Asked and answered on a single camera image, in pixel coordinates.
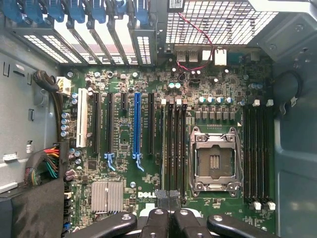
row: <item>red wire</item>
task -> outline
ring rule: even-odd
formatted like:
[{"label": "red wire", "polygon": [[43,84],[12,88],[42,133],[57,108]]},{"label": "red wire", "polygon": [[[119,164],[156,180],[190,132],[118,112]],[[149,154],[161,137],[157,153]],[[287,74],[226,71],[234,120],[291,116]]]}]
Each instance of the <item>red wire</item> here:
[{"label": "red wire", "polygon": [[184,69],[184,70],[187,70],[187,71],[195,71],[195,70],[198,70],[198,69],[202,69],[204,67],[206,67],[206,65],[210,62],[210,59],[211,59],[211,56],[212,56],[212,53],[213,53],[213,44],[211,42],[211,39],[210,37],[204,32],[202,31],[201,29],[199,29],[197,26],[195,26],[193,23],[191,23],[189,20],[187,20],[181,13],[178,13],[179,17],[182,18],[186,23],[190,24],[192,27],[194,27],[196,30],[198,30],[200,33],[204,34],[204,36],[208,39],[208,42],[210,43],[211,45],[211,51],[210,51],[210,55],[209,55],[209,58],[207,60],[207,62],[202,65],[202,66],[199,66],[199,67],[196,67],[196,68],[187,68],[183,65],[180,64],[180,62],[177,61],[177,65]]}]

